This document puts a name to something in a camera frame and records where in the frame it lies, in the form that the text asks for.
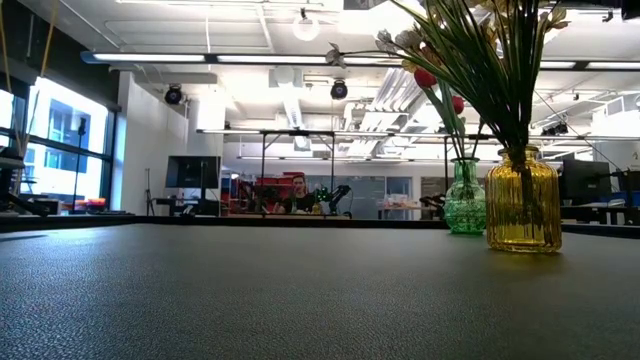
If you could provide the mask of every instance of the green glass vase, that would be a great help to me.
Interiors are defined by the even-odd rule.
[[[484,190],[476,177],[477,158],[454,159],[455,178],[447,191],[444,219],[452,234],[482,235],[486,225]]]

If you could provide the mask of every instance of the red flower bud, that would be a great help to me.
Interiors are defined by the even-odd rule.
[[[438,83],[438,79],[423,68],[417,68],[413,73],[413,78],[421,88],[432,87]]]
[[[454,96],[451,102],[453,102],[453,111],[460,115],[464,111],[464,100],[460,96]]]

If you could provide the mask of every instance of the white flower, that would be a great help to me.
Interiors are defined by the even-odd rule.
[[[347,65],[344,63],[344,56],[340,52],[338,45],[334,43],[329,43],[329,45],[331,45],[333,49],[329,50],[327,55],[324,57],[327,64],[340,66],[341,68],[346,69]]]

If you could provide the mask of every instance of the stand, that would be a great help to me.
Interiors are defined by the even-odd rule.
[[[144,191],[147,198],[147,216],[149,216],[149,209],[151,209],[151,214],[156,216],[156,212],[153,210],[153,198],[151,197],[151,169],[146,168],[144,171],[147,175],[147,189]]]
[[[82,147],[82,136],[86,134],[87,119],[80,118],[80,126],[78,127],[78,150]],[[71,200],[71,214],[76,213],[76,191],[78,190],[78,172],[80,172],[80,153],[78,152],[76,160],[76,181],[73,183],[73,199]]]

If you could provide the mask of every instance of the computer monitor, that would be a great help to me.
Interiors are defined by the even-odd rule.
[[[219,156],[169,156],[166,187],[217,189],[219,174]]]
[[[609,164],[606,162],[564,160],[562,162],[564,199],[591,199],[611,195]]]

